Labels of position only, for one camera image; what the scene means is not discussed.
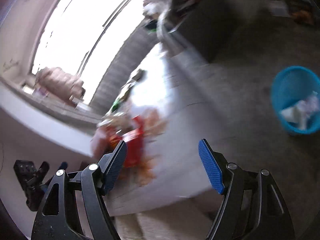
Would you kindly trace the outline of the white paper cup trash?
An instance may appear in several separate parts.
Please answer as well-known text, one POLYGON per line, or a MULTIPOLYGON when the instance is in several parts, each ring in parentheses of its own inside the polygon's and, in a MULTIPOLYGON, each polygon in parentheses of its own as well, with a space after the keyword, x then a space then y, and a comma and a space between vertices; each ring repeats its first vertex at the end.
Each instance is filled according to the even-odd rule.
POLYGON ((285 121, 297 125, 300 130, 307 130, 309 120, 319 112, 318 93, 313 91, 306 99, 300 100, 279 113, 285 121))

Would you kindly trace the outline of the dark grey cabinet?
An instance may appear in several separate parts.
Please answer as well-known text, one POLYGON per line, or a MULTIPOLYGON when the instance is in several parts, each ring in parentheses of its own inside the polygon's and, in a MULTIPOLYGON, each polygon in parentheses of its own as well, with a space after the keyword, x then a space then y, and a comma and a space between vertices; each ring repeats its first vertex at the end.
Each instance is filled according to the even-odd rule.
POLYGON ((240 21, 230 0, 200 0, 171 35, 184 48, 212 61, 229 40, 240 21))

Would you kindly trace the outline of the grey curtain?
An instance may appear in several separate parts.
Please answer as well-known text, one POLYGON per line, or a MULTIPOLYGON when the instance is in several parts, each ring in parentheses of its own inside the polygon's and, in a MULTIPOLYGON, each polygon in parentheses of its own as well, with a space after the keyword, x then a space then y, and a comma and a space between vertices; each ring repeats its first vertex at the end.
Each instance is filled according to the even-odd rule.
POLYGON ((89 103, 95 113, 104 115, 108 112, 130 74, 157 43, 155 32, 142 26, 133 31, 112 60, 89 103))

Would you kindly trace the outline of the red snack bag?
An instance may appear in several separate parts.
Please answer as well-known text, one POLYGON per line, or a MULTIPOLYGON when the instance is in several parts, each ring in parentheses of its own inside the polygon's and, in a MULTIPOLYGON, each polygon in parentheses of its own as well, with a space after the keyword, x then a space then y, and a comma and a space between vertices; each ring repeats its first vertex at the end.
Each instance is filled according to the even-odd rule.
POLYGON ((147 185, 156 175, 152 171, 155 158, 146 155, 145 143, 162 134, 166 126, 167 121, 156 108, 148 108, 134 117, 127 112, 108 114, 97 124, 90 142, 91 152, 98 159, 112 152, 121 140, 124 141, 127 154, 120 178, 127 177, 129 170, 134 170, 137 183, 140 186, 147 185))

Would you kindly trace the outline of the pink hanging jacket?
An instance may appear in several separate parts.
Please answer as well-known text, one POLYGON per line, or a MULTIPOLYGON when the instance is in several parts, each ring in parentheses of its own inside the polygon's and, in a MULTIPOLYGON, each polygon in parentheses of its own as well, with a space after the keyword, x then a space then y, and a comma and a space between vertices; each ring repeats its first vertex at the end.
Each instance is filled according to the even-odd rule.
POLYGON ((43 68, 36 73, 36 83, 63 102, 73 103, 73 99, 83 100, 86 90, 84 81, 61 68, 43 68))

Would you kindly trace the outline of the floral table cloth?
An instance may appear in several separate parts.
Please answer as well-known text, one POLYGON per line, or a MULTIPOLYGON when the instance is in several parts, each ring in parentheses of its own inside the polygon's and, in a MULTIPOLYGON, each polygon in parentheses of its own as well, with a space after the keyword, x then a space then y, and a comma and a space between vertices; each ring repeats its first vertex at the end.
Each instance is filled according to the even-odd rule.
POLYGON ((234 134, 225 118, 156 44, 140 66, 145 79, 131 93, 131 114, 155 108, 166 122, 164 131, 145 139, 154 178, 141 186, 134 174, 116 182, 106 197, 113 216, 139 213, 194 197, 211 188, 198 153, 206 139, 226 154, 234 134))

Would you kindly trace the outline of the blue plastic waste basket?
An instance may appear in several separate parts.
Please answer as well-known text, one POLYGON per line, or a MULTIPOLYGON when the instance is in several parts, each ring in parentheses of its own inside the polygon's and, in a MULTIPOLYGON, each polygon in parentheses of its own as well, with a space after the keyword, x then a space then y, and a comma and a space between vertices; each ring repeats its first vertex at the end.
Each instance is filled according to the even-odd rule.
POLYGON ((306 99, 312 92, 319 93, 319 77, 311 70, 301 66, 291 66, 280 71, 271 86, 271 102, 281 126, 292 135, 309 135, 319 131, 319 113, 307 122, 306 130, 286 121, 280 111, 292 107, 306 99))

